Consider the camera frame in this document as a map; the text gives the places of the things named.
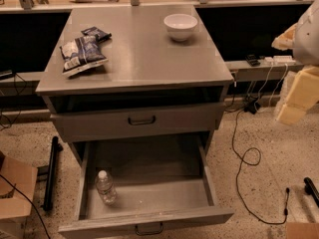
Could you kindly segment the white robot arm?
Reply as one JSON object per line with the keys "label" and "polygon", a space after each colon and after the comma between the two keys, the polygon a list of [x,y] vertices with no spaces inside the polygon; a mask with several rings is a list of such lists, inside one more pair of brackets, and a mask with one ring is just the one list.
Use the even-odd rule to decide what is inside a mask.
{"label": "white robot arm", "polygon": [[315,0],[298,22],[276,37],[271,46],[291,50],[303,65],[287,95],[281,99],[277,120],[284,124],[300,121],[319,102],[319,0]]}

